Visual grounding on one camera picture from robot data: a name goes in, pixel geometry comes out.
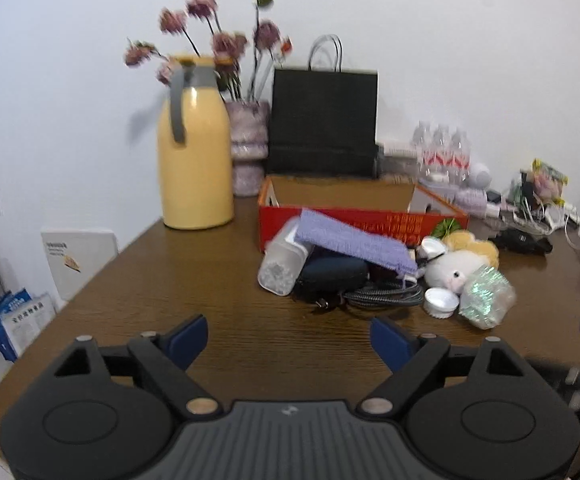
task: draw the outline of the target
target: red box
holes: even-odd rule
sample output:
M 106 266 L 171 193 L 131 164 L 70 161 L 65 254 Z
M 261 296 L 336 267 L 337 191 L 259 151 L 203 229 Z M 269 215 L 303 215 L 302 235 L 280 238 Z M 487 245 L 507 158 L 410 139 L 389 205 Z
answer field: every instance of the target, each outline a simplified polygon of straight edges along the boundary
M 314 209 L 346 224 L 420 244 L 443 220 L 455 219 L 463 229 L 468 216 L 417 184 L 382 180 L 304 178 L 271 175 L 259 193 L 259 247 L 275 237 L 302 208 Z

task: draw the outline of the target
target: black pouch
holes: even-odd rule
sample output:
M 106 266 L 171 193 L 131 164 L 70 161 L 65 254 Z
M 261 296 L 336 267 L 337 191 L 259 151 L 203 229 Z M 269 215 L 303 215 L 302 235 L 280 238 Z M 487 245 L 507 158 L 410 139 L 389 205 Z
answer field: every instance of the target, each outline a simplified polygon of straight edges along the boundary
M 499 249 L 507 249 L 513 253 L 545 256 L 552 252 L 552 244 L 548 238 L 543 237 L 537 240 L 532 235 L 513 227 L 500 232 L 494 238 L 490 238 L 490 241 Z
M 308 261 L 296 281 L 298 293 L 343 292 L 361 288 L 368 280 L 368 264 L 340 254 Z

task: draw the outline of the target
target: purple package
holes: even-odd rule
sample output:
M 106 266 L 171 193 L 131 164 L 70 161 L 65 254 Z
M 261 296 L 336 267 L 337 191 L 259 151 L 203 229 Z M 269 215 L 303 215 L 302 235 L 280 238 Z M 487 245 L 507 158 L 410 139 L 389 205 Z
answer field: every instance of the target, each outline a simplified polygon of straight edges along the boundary
M 402 242 L 368 234 L 311 209 L 301 211 L 296 238 L 337 253 L 356 256 L 400 274 L 417 271 L 417 264 Z

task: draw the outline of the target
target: plush toy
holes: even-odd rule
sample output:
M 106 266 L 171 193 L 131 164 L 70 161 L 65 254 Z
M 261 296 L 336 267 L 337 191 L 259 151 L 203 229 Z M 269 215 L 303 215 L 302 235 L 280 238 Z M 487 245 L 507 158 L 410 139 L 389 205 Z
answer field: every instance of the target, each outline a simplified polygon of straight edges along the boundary
M 459 295 L 464 290 L 468 276 L 483 265 L 488 259 L 472 251 L 454 251 L 432 260 L 426 265 L 424 278 L 428 286 L 440 286 Z
M 495 269 L 499 268 L 499 250 L 490 241 L 477 240 L 470 231 L 455 231 L 443 238 L 449 251 L 470 251 L 486 256 L 488 264 Z
M 449 252 L 426 266 L 429 286 L 447 288 L 459 295 L 468 277 L 481 266 L 499 266 L 499 250 L 492 242 L 477 241 L 468 231 L 455 231 L 443 238 Z

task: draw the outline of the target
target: thermos handle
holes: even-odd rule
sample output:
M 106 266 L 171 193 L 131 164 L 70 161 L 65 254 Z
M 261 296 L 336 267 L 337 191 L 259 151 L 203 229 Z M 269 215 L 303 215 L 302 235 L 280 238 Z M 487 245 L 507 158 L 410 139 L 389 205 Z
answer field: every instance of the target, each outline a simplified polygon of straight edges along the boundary
M 190 85 L 194 66 L 177 65 L 170 78 L 170 127 L 177 144 L 186 143 L 186 127 L 183 123 L 183 91 Z

